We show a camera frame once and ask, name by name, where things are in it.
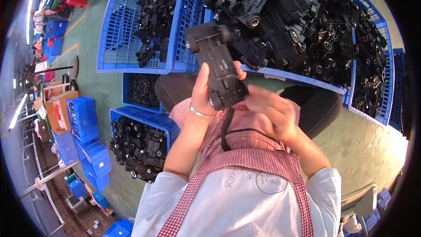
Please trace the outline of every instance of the green floor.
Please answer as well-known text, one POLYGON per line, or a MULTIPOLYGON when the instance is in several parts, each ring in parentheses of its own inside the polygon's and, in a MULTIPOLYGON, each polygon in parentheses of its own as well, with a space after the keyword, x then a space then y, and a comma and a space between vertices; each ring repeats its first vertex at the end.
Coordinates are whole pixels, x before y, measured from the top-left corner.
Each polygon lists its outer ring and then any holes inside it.
MULTIPOLYGON (((123 104, 122 74, 96 73, 98 38, 107 1, 90 0, 86 8, 75 9, 67 25, 63 54, 56 58, 53 68, 67 66, 74 55, 79 55, 80 69, 77 82, 80 92, 82 96, 95 99, 99 139, 108 145, 111 138, 109 110, 122 107, 123 104)), ((376 6, 379 6, 388 24, 392 24, 389 30, 392 32, 393 48, 402 47, 399 46, 402 39, 396 23, 393 19, 390 20, 392 15, 390 14, 388 19, 383 13, 390 11, 383 0, 376 1, 379 2, 376 6)), ((66 71, 57 71, 57 79, 61 79, 60 73, 66 71)), ((262 76, 253 77, 251 82, 272 91, 289 85, 287 82, 264 79, 262 76)), ((388 187, 403 165, 407 146, 407 141, 396 130, 383 129, 345 108, 338 119, 314 141, 328 156, 332 166, 339 170, 344 198, 372 183, 377 183, 380 190, 388 187)), ((139 179, 132 179, 130 174, 114 161, 114 154, 111 151, 110 158, 112 159, 111 184, 102 193, 118 216, 135 217, 145 183, 139 179)), ((81 166, 75 169, 83 177, 81 166)))

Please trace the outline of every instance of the black strap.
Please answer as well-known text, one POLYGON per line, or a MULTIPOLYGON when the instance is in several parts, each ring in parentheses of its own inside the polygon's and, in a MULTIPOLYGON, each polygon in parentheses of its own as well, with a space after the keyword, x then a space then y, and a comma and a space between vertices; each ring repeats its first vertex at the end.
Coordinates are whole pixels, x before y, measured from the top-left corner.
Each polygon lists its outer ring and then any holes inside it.
POLYGON ((224 123, 222 123, 222 131, 221 131, 221 146, 224 151, 229 151, 231 148, 227 144, 227 140, 225 139, 225 136, 228 131, 228 127, 231 124, 232 116, 234 115, 235 109, 230 107, 228 109, 228 114, 224 120, 224 123))

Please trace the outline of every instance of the silver bracelet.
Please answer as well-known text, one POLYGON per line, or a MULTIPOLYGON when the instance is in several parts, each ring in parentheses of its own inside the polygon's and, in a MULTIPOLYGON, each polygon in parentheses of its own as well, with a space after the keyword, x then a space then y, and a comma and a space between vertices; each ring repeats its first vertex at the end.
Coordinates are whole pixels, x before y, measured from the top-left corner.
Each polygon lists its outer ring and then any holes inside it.
POLYGON ((198 111, 196 111, 196 109, 194 109, 192 107, 191 103, 190 103, 190 111, 192 111, 193 113, 197 114, 200 117, 204 117, 204 118, 213 118, 214 117, 214 115, 206 115, 206 114, 199 113, 198 111))

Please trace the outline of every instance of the woman's left hand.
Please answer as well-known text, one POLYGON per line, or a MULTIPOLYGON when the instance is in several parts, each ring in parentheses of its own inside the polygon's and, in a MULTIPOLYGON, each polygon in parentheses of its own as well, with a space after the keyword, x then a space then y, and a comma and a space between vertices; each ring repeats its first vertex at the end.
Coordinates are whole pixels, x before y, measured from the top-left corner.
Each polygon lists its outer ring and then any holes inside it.
MULTIPOLYGON (((239 79, 244 80, 247 73, 241 69, 241 62, 233 61, 233 63, 239 79)), ((216 111, 212 108, 211 103, 209 103, 208 80, 209 65, 207 63, 203 63, 193 87, 192 107, 199 113, 213 116, 216 114, 216 111)))

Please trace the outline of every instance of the red checkered apron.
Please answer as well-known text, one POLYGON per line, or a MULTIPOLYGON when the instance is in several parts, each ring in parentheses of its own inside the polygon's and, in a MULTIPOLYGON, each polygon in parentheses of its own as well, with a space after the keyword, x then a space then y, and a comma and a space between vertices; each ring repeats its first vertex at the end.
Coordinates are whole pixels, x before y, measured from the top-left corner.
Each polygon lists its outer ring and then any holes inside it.
MULTIPOLYGON (((177 104, 170 118, 182 128, 190 112, 191 98, 177 104)), ((298 124, 300 107, 295 108, 295 124, 298 124)), ((219 111, 209 124, 199 152, 200 164, 188 183, 180 201, 165 222, 158 236, 176 236, 190 204, 207 173, 229 165, 242 166, 285 177, 294 187, 301 211, 302 236, 313 236, 313 224, 307 199, 304 178, 301 175, 298 156, 277 139, 271 138, 260 128, 255 113, 245 102, 219 111)))

